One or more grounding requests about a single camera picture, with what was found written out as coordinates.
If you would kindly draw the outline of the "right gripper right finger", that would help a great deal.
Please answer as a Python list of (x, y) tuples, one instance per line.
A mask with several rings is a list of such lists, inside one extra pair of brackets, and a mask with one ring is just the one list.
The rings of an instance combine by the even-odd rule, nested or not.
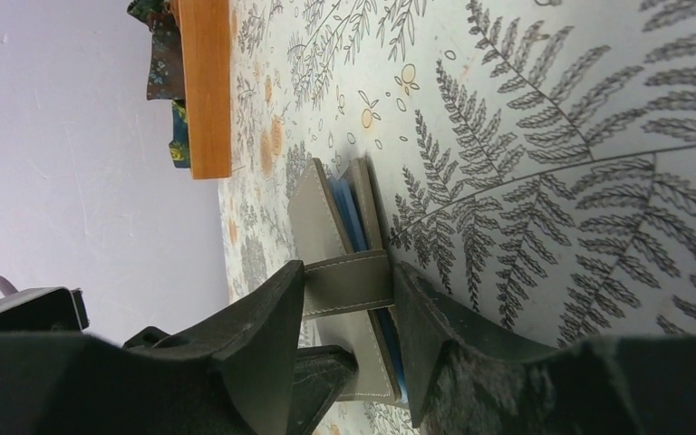
[(411, 422), (424, 434), (696, 434), (696, 335), (564, 349), (493, 324), (393, 269)]

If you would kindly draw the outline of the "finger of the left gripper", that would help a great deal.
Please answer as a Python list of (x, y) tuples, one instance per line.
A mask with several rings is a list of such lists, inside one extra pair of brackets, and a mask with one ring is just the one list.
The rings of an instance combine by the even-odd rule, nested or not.
[(137, 403), (158, 434), (310, 434), (357, 371), (341, 347), (299, 348), (282, 326), (149, 326), (122, 347), (149, 360)]

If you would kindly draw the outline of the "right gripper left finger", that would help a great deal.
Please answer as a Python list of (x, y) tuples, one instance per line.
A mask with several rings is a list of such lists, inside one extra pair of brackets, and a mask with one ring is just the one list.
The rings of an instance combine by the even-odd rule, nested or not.
[(0, 299), (0, 434), (283, 434), (305, 271), (174, 334), (120, 347), (85, 332), (77, 290)]

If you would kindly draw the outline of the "grey leather card holder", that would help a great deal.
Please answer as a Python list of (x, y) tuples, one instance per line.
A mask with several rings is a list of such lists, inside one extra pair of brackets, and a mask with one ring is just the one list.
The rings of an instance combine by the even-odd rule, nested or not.
[(340, 400), (405, 405), (392, 267), (365, 159), (338, 179), (308, 159), (287, 211), (305, 265), (303, 318), (315, 322), (322, 344), (343, 348), (358, 365)]

